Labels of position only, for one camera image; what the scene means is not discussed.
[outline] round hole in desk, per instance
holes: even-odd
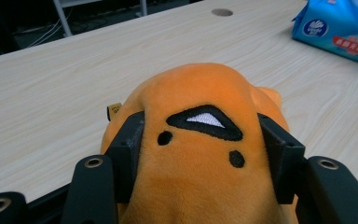
[[[212,10],[212,14],[214,14],[215,16],[228,17],[232,16],[234,12],[226,8],[215,8],[214,10]]]

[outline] red label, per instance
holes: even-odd
[[[358,41],[356,41],[356,38],[345,39],[339,36],[334,36],[333,43],[342,49],[346,49],[349,54],[358,54]]]

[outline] wooden table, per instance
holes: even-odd
[[[0,192],[32,201],[99,153],[105,107],[185,63],[224,63],[282,94],[292,135],[358,178],[358,63],[291,39],[303,0],[206,0],[0,56]],[[228,17],[211,11],[226,8]]]

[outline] stuffed toy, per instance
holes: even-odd
[[[286,131],[281,97],[234,69],[194,63],[149,78],[112,117],[101,151],[145,112],[138,171],[120,223],[296,223],[276,201],[257,113]]]

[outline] blue logo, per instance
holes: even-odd
[[[303,33],[305,35],[323,36],[327,33],[327,23],[322,20],[312,20],[304,25]]]

